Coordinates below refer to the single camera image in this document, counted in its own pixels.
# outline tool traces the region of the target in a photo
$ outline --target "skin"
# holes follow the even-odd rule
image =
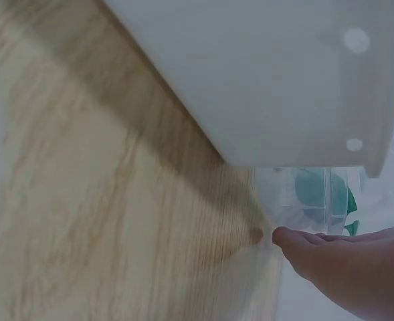
[[[273,233],[296,272],[367,321],[394,321],[394,229],[356,237]]]

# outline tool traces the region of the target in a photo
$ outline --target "wood grain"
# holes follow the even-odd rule
[[[278,272],[249,173],[106,8],[0,0],[0,320],[273,320]]]

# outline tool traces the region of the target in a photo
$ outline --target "green object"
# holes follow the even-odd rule
[[[349,216],[350,213],[355,211],[357,211],[357,204],[356,204],[355,196],[353,195],[349,187],[349,198],[347,201],[347,216]]]
[[[359,229],[360,221],[354,221],[350,225],[344,226],[344,228],[349,232],[350,236],[356,236],[357,230]]]
[[[344,214],[348,212],[349,209],[353,210],[356,207],[356,203],[345,181],[335,173],[332,173],[330,177],[332,224],[336,225],[342,223]],[[305,216],[309,217],[314,222],[324,224],[324,168],[298,169],[295,180],[295,192],[301,204],[306,207],[314,207],[312,209],[304,209],[303,212]],[[349,194],[351,194],[352,197],[350,197],[350,200],[347,202]]]

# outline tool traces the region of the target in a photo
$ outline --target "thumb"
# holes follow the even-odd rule
[[[295,271],[304,278],[313,268],[313,252],[319,245],[316,239],[323,242],[318,236],[285,227],[277,228],[272,234],[273,243],[282,249]]]

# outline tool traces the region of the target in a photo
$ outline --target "transparent plastic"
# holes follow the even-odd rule
[[[256,169],[254,187],[274,225],[342,234],[349,200],[347,169]]]

